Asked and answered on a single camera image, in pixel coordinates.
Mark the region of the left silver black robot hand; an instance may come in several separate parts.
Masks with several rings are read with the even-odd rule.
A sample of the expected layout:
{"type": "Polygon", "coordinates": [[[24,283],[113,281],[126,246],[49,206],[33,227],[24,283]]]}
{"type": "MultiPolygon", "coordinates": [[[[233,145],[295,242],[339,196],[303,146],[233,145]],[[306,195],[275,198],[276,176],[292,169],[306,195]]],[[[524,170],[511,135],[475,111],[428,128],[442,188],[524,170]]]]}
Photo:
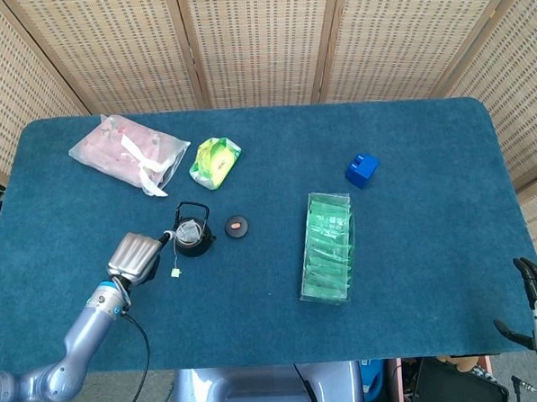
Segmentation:
{"type": "Polygon", "coordinates": [[[171,230],[167,230],[159,238],[128,233],[107,264],[107,273],[114,281],[119,281],[124,290],[152,280],[159,266],[159,254],[173,235],[171,230]]]}

